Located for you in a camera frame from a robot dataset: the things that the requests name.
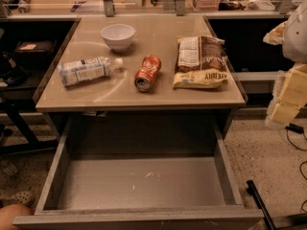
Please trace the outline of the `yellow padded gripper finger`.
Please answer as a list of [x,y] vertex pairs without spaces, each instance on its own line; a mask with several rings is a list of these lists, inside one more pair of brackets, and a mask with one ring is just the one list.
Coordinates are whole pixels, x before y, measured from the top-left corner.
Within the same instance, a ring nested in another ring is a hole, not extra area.
[[289,71],[278,71],[267,109],[265,124],[271,129],[289,125],[307,104],[307,64],[296,63]]

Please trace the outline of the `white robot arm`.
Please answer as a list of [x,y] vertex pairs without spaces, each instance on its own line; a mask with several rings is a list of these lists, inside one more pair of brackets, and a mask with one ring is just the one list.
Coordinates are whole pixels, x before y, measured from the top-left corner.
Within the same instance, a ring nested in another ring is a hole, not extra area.
[[286,22],[267,33],[263,41],[281,45],[283,56],[295,64],[287,72],[278,71],[265,124],[272,129],[289,125],[307,104],[307,0]]

